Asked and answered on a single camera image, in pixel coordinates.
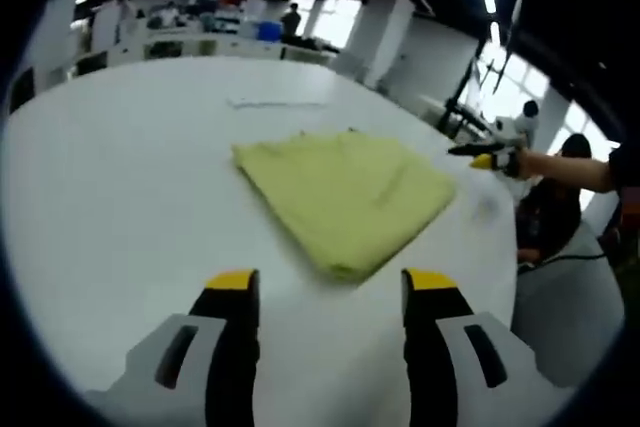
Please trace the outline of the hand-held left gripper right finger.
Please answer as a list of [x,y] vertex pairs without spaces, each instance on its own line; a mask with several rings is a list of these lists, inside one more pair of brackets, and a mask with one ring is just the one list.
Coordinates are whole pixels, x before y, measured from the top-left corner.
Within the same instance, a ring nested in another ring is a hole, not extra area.
[[533,350],[447,275],[402,272],[404,360],[413,426],[547,426],[574,395]]

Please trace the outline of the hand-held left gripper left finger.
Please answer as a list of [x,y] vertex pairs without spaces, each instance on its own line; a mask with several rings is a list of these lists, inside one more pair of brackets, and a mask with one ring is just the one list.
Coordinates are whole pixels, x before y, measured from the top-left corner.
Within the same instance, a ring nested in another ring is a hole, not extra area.
[[260,357],[259,273],[223,272],[186,314],[132,347],[124,373],[88,403],[112,426],[252,426]]

